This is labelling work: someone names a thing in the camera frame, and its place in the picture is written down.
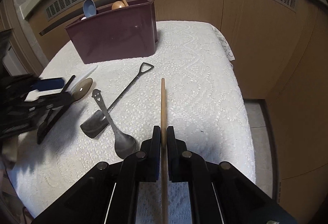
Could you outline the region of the maroon plastic utensil caddy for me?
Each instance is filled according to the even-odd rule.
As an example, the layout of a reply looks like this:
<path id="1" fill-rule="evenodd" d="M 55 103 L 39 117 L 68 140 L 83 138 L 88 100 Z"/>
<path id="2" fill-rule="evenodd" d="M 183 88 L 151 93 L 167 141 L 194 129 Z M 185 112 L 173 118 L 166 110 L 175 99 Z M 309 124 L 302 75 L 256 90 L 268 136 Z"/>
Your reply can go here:
<path id="1" fill-rule="evenodd" d="M 156 52 L 155 0 L 129 0 L 129 6 L 76 20 L 66 32 L 85 64 L 149 57 Z"/>

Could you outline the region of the white lace tablecloth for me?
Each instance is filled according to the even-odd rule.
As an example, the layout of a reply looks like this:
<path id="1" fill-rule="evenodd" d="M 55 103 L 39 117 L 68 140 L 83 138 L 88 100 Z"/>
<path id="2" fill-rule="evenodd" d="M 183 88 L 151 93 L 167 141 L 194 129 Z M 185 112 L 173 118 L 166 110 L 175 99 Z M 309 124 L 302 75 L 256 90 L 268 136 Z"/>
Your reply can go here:
<path id="1" fill-rule="evenodd" d="M 166 83 L 167 122 L 175 136 L 206 161 L 228 161 L 251 181 L 255 153 L 247 112 L 233 72 L 234 59 L 223 34 L 195 21 L 157 23 L 156 52 L 146 58 L 84 64 L 67 43 L 42 73 L 44 78 L 80 76 L 91 70 L 94 87 L 117 127 L 139 143 L 160 123 L 161 81 Z M 9 171 L 15 191 L 32 216 L 39 215 L 100 161 L 119 161 L 106 128 L 94 139 L 81 124 L 98 106 L 91 96 L 74 103 L 43 143 L 35 132 L 19 136 L 18 160 Z"/>

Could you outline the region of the translucent brown black-handled spoon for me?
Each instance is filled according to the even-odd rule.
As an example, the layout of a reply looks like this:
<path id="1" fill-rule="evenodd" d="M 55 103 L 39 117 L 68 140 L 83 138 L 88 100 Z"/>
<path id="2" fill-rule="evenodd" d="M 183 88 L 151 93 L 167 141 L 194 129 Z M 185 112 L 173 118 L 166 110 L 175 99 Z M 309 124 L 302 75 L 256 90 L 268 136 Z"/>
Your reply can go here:
<path id="1" fill-rule="evenodd" d="M 57 112 L 54 110 L 50 110 L 44 119 L 44 121 L 40 124 L 38 127 L 37 131 L 37 144 L 40 145 L 43 141 L 46 135 L 49 133 L 49 131 L 53 128 L 55 123 L 59 121 L 61 116 L 70 108 L 70 106 L 79 100 L 81 100 L 83 97 L 85 97 L 90 90 L 91 86 L 93 84 L 93 79 L 92 78 L 86 78 L 82 80 L 80 83 L 78 83 L 74 88 L 73 88 L 73 93 L 72 93 L 72 103 L 69 105 L 65 105 L 61 107 Z"/>

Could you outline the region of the wooden chopstick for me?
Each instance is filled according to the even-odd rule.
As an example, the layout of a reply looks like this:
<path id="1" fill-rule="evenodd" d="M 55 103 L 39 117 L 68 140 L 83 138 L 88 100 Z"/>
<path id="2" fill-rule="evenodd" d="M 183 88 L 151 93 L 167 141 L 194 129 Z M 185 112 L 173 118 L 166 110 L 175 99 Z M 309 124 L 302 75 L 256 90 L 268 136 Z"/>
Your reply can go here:
<path id="1" fill-rule="evenodd" d="M 165 79 L 161 79 L 161 204 L 162 223 L 169 222 L 168 165 L 167 165 L 167 102 Z"/>

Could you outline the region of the dark smiley-handle metal spoon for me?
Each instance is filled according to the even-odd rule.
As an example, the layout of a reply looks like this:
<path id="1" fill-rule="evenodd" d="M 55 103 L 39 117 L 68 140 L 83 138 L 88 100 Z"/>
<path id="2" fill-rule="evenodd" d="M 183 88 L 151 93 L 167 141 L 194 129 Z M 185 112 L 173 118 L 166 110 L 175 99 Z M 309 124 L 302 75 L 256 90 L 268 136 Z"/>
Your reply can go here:
<path id="1" fill-rule="evenodd" d="M 103 97 L 101 95 L 101 91 L 98 89 L 94 89 L 92 92 L 92 97 L 96 101 L 97 105 L 101 109 L 103 115 L 105 116 L 113 130 L 115 136 L 114 148 L 117 156 L 121 159 L 125 159 L 130 154 L 135 153 L 137 151 L 136 139 L 128 134 L 125 134 L 115 125 L 110 114 L 107 111 L 105 102 L 103 101 Z"/>

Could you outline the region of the blue plastic spoon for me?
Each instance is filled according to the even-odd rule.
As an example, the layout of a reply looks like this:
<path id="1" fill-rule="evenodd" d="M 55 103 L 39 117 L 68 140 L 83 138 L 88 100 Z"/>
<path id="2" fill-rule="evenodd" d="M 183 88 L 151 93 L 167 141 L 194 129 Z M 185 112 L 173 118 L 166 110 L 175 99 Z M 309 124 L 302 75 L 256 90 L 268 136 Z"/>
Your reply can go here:
<path id="1" fill-rule="evenodd" d="M 85 0 L 82 9 L 86 18 L 93 17 L 97 14 L 96 5 L 93 0 Z"/>

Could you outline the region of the white plastic spoon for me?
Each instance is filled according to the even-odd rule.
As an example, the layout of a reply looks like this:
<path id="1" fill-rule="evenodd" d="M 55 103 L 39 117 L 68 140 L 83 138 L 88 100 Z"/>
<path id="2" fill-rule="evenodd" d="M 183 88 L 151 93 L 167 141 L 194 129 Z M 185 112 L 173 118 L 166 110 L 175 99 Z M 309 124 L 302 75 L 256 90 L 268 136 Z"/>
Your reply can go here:
<path id="1" fill-rule="evenodd" d="M 73 94 L 75 87 L 82 82 L 83 80 L 87 79 L 87 77 L 97 69 L 98 65 L 92 65 L 88 69 L 84 70 L 82 73 L 78 74 L 77 78 L 73 80 L 73 82 L 69 85 L 67 91 L 70 94 Z M 54 94 L 57 93 L 58 90 L 50 90 L 50 91 L 44 91 L 44 92 L 39 92 L 37 90 L 32 91 L 28 94 L 26 101 L 32 101 L 38 99 L 40 96 L 43 95 L 49 95 L 49 94 Z"/>

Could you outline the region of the black shovel-shaped spoon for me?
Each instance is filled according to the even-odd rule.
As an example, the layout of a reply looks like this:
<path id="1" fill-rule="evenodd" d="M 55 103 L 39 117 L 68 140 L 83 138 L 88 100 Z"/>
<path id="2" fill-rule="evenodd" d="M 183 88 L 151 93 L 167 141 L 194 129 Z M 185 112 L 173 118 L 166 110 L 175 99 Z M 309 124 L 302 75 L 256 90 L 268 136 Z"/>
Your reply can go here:
<path id="1" fill-rule="evenodd" d="M 114 100 L 114 102 L 109 106 L 107 109 L 108 113 L 118 104 L 118 102 L 123 98 L 123 96 L 130 90 L 130 88 L 138 81 L 138 79 L 146 74 L 147 72 L 151 71 L 155 66 L 143 62 L 140 65 L 138 74 L 132 79 L 132 81 L 124 88 L 121 94 Z M 94 139 L 96 136 L 101 134 L 105 128 L 109 125 L 106 117 L 102 113 L 102 111 L 96 111 L 91 117 L 89 117 L 85 122 L 80 125 L 83 133 L 91 139 Z"/>

